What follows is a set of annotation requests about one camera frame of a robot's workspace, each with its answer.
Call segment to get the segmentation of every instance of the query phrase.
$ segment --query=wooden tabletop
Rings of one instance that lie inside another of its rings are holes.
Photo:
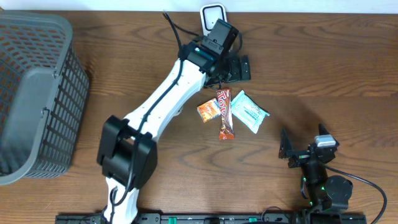
[[[50,180],[0,187],[0,223],[54,223],[61,213],[92,213],[108,197],[96,163],[102,125],[136,109],[169,74],[177,43],[160,12],[54,12],[74,29],[74,46],[91,73],[91,91],[73,164]],[[170,13],[201,32],[199,13]],[[230,13],[243,33],[252,80],[228,85],[270,112],[257,134],[233,118],[236,139],[218,140],[220,119],[203,123],[202,90],[166,127],[159,164],[139,195],[140,208],[165,213],[255,213],[272,205],[296,210],[300,169],[278,159],[281,127],[306,149],[323,123],[340,142],[329,165],[382,187],[389,199],[380,223],[398,222],[398,16]],[[189,36],[180,33],[182,42]],[[349,212],[370,223],[381,194],[353,180]]]

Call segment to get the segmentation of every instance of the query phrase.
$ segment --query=plastic bin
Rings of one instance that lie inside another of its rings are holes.
[[[0,12],[0,185],[70,166],[89,90],[72,34],[60,16]]]

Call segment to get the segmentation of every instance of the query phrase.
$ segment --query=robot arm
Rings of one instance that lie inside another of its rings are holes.
[[[182,47],[180,59],[168,77],[140,107],[123,120],[111,116],[105,122],[97,163],[102,166],[109,187],[108,206],[104,211],[107,222],[130,224],[135,219],[139,189],[157,165],[157,141],[193,94],[204,85],[250,80],[247,56],[241,62],[235,54],[226,57],[238,33],[230,24],[218,20],[200,44],[192,41]],[[180,72],[180,63],[183,63],[180,78],[172,85]],[[153,110],[143,122],[149,108]]]

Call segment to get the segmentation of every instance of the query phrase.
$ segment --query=white backdrop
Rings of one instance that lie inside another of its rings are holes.
[[[0,0],[4,9],[193,11],[222,3],[229,12],[398,13],[398,0]]]

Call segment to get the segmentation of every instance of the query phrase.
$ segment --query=teal and white packet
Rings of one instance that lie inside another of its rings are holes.
[[[231,102],[232,114],[239,118],[250,130],[257,134],[262,120],[269,113],[255,104],[242,90]]]

